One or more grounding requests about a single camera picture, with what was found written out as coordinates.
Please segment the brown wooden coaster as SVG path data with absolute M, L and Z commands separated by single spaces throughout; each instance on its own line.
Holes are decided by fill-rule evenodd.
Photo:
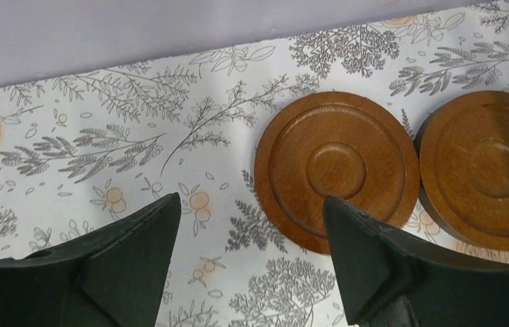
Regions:
M 328 196 L 402 228 L 420 187 L 418 156 L 400 122 L 374 101 L 338 91 L 304 96 L 275 115 L 258 143 L 253 177 L 271 223 L 324 255 Z
M 459 240 L 509 251 L 509 93 L 450 100 L 424 121 L 415 146 L 430 216 Z

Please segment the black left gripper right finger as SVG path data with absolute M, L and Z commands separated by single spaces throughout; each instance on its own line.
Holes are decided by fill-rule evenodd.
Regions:
M 509 264 L 430 243 L 332 196 L 323 218 L 349 325 L 509 326 Z

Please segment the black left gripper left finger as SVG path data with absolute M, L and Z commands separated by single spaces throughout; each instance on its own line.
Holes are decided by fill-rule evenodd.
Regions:
M 181 220 L 170 193 L 22 259 L 0 259 L 0 326 L 153 326 Z

